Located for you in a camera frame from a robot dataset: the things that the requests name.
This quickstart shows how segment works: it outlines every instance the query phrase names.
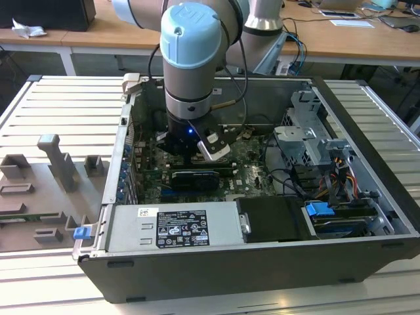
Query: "blue latch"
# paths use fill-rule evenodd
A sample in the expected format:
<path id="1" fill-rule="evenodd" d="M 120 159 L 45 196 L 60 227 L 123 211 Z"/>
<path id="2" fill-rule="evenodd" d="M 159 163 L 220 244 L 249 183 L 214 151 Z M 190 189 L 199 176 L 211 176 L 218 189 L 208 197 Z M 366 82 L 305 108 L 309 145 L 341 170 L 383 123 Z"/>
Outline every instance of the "blue latch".
<path id="1" fill-rule="evenodd" d="M 311 202 L 306 206 L 310 216 L 312 215 L 334 215 L 332 208 L 328 207 L 328 202 Z"/>
<path id="2" fill-rule="evenodd" d="M 75 240 L 89 240 L 91 238 L 92 227 L 91 226 L 81 226 L 76 228 L 73 233 L 73 238 Z"/>

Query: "floor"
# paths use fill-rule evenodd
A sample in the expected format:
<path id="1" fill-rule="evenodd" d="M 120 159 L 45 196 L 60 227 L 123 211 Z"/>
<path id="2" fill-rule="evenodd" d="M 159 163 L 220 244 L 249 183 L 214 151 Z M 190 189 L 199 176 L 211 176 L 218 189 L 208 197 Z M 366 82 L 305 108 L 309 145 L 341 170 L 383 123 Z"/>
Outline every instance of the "floor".
<path id="1" fill-rule="evenodd" d="M 28 74 L 65 75 L 61 59 L 53 53 L 14 52 L 13 60 L 7 57 L 0 64 L 0 112 L 9 105 Z M 75 54 L 73 61 L 79 75 L 115 76 L 125 72 L 146 73 L 147 56 L 123 56 L 125 71 L 118 70 L 117 60 L 112 55 Z M 320 75 L 324 79 L 339 79 L 344 65 L 315 64 L 308 62 L 302 68 L 303 75 Z M 152 65 L 152 73 L 162 74 L 161 57 L 156 57 Z M 393 67 L 380 67 L 369 81 L 369 86 L 393 109 L 397 109 L 415 82 L 416 73 L 402 73 Z M 398 114 L 404 117 L 410 106 L 420 98 L 420 85 L 407 97 Z"/>

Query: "slotted metal table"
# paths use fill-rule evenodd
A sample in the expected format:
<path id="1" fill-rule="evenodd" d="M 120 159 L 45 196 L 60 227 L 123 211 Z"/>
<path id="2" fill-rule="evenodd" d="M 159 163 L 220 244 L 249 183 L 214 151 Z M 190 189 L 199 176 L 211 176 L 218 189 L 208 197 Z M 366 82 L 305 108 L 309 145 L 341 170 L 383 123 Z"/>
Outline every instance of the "slotted metal table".
<path id="1" fill-rule="evenodd" d="M 88 154 L 110 159 L 124 104 L 121 83 L 121 77 L 49 76 L 27 82 L 0 117 L 0 159 L 6 154 L 24 153 L 31 163 L 46 162 L 44 153 L 36 147 L 43 133 L 58 133 L 60 145 L 74 161 L 83 161 Z M 355 81 L 326 83 L 419 203 L 419 139 L 369 87 Z M 328 121 L 340 136 L 339 126 L 331 117 Z M 420 256 L 393 262 L 362 283 L 114 305 L 107 303 L 83 274 L 71 251 L 0 254 L 0 313 L 420 313 Z"/>

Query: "sticker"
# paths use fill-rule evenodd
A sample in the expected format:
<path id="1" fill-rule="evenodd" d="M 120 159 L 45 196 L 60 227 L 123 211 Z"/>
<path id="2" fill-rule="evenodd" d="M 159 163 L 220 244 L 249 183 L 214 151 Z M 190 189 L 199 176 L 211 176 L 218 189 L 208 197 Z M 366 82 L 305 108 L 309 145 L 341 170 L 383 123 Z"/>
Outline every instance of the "sticker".
<path id="1" fill-rule="evenodd" d="M 213 95 L 221 95 L 222 89 L 213 89 Z"/>
<path id="2" fill-rule="evenodd" d="M 159 208 L 138 208 L 138 217 L 156 217 L 158 215 Z"/>
<path id="3" fill-rule="evenodd" d="M 210 245 L 209 227 L 205 210 L 156 211 L 155 216 L 157 216 L 156 246 L 158 248 Z"/>

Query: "circuit board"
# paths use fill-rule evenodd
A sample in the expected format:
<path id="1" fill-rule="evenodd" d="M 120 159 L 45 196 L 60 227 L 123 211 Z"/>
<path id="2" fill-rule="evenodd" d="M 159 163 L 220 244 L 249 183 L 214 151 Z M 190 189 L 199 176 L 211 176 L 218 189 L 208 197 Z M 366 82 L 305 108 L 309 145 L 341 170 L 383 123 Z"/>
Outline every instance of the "circuit board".
<path id="1" fill-rule="evenodd" d="M 240 138 L 233 143 L 231 152 L 217 162 L 220 167 L 231 167 L 232 174 L 220 177 L 219 188 L 207 192 L 172 191 L 169 179 L 172 172 L 182 170 L 183 158 L 172 156 L 157 148 L 154 139 L 154 136 L 148 137 L 146 142 L 139 142 L 136 149 L 137 183 L 141 203 L 234 201 L 238 197 L 276 194 L 272 180 L 267 177 L 260 159 L 264 148 L 263 136 Z M 189 171 L 205 168 L 207 162 L 198 154 L 192 158 L 192 163 L 194 168 L 190 167 Z"/>

